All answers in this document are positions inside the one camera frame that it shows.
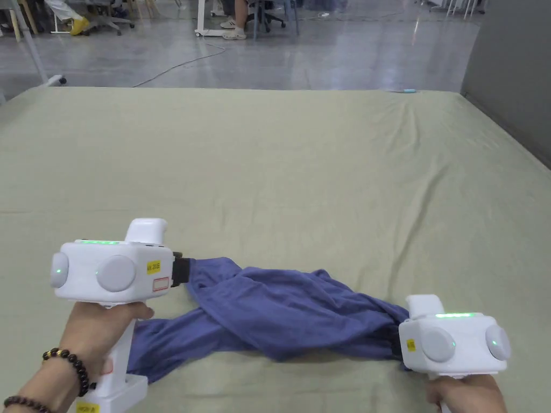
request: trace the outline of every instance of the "human arm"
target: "human arm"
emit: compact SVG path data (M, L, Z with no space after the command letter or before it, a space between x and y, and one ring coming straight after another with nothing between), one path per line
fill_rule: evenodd
M92 380L101 372L104 359L135 318L148 319L153 310L144 303L131 303L106 309L99 304L77 302L61 337L60 349L76 354ZM52 412L64 413L79 392L79 381L73 366L64 359L47 360L17 393L47 406ZM32 409L12 405L5 413L28 413Z
M427 384L429 403L446 403L451 413L507 413L505 401L495 379L475 374L456 380L440 377Z

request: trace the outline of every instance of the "beaded bracelet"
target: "beaded bracelet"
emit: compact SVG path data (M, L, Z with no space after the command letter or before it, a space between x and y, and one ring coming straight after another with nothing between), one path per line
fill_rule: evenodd
M6 409L12 404L20 404L22 406L30 407L31 409L36 410L39 413L52 413L52 411L48 409L45 405L23 396L10 396L6 400L4 400L4 407Z
M51 349L50 351L46 351L42 355L42 359L44 361L48 360L50 357L66 358L67 361L71 363L73 367L77 370L78 380L80 381L80 391L78 393L79 397L84 396L89 389L96 388L96 383L90 383L90 380L88 380L88 373L86 371L86 368L82 364L82 361L80 361L75 354L71 354L69 350L60 350L54 347L53 349Z

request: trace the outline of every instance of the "green indicator light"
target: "green indicator light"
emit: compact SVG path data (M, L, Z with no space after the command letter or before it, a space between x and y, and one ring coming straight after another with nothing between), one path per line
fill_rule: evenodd
M91 241L91 240L82 240L83 244L102 244L102 245L115 245L120 244L119 241Z
M458 317L474 317L474 313L450 313L450 314L437 314L438 318L458 318Z

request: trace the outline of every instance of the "hand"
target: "hand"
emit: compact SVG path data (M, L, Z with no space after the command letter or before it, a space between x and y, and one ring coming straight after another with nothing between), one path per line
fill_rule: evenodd
M77 302L61 337L60 349L76 354L91 375L101 372L104 358L135 318L149 319L153 310L142 302L105 308Z
M507 413L495 379L486 374L462 380L440 377L427 384L426 399L438 405L445 402L452 413Z

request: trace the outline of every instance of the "gray round button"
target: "gray round button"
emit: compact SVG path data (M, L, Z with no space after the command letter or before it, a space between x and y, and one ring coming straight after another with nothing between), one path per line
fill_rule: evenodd
M507 333L497 324L491 325L486 330L486 344L492 356L505 361L511 357L511 343Z
M56 252L52 257L52 268L50 270L50 285L59 288L67 282L69 275L69 258L62 252Z
M128 257L111 256L100 263L96 277L105 290L120 292L134 282L136 267Z
M455 354L455 341L443 328L433 327L421 334L421 348L429 359L444 363Z

